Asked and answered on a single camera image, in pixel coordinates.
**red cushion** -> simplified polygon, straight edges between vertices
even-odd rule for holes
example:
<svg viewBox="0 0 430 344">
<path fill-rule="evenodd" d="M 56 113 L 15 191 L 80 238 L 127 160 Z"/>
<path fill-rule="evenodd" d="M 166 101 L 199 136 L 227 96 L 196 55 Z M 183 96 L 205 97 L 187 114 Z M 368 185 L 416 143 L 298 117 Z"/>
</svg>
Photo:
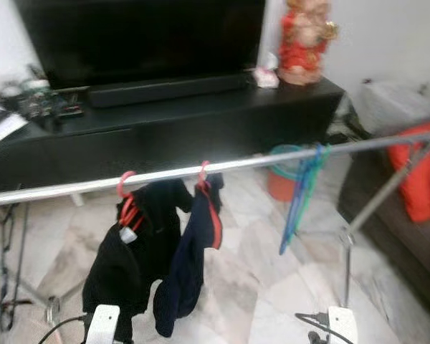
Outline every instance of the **red cushion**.
<svg viewBox="0 0 430 344">
<path fill-rule="evenodd" d="M 430 131 L 430 122 L 408 129 L 400 135 L 419 134 Z M 395 170 L 402 168 L 409 159 L 409 145 L 395 145 L 388 149 L 388 155 Z M 430 220 L 430 153 L 411 172 L 400 186 L 406 210 L 414 222 Z"/>
</svg>

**orange bucket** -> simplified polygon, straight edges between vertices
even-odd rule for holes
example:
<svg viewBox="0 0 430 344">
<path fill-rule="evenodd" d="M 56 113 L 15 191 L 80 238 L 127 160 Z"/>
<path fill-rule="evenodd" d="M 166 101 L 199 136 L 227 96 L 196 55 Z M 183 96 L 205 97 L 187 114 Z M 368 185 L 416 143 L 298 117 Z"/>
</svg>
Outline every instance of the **orange bucket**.
<svg viewBox="0 0 430 344">
<path fill-rule="evenodd" d="M 279 145 L 271 151 L 271 154 L 290 153 L 300 150 L 301 147 L 296 145 Z M 292 200 L 299 163 L 299 161 L 279 163 L 269 170 L 267 190 L 272 197 L 282 202 Z"/>
</svg>

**soundbar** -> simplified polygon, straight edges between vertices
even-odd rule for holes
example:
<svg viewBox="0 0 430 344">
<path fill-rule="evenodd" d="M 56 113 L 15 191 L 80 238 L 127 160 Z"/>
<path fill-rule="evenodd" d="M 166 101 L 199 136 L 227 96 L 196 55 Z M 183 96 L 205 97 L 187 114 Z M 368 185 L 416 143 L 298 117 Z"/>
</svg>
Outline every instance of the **soundbar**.
<svg viewBox="0 0 430 344">
<path fill-rule="evenodd" d="M 124 82 L 92 86 L 88 91 L 88 97 L 94 108 L 110 108 L 139 102 L 236 90 L 246 87 L 248 79 L 247 73 L 240 73 L 187 80 Z"/>
</svg>

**black tv cabinet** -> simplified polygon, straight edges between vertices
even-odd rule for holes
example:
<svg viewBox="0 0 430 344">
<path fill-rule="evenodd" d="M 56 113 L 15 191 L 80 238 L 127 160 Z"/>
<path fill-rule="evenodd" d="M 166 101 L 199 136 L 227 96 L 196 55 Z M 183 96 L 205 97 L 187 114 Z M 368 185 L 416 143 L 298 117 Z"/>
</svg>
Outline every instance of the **black tv cabinet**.
<svg viewBox="0 0 430 344">
<path fill-rule="evenodd" d="M 248 88 L 94 109 L 47 132 L 30 123 L 0 142 L 0 191 L 227 161 L 322 140 L 343 90 Z"/>
</svg>

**sofa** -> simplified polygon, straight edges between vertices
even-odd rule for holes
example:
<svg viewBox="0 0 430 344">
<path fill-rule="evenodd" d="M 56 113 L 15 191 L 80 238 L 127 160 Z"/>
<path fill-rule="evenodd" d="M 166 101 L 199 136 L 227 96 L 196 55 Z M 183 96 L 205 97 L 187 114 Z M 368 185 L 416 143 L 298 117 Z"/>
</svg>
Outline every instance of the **sofa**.
<svg viewBox="0 0 430 344">
<path fill-rule="evenodd" d="M 393 174 L 385 151 L 356 153 L 338 202 L 350 222 Z M 430 221 L 413 223 L 400 192 L 394 191 L 361 231 L 391 258 L 430 306 Z"/>
</svg>

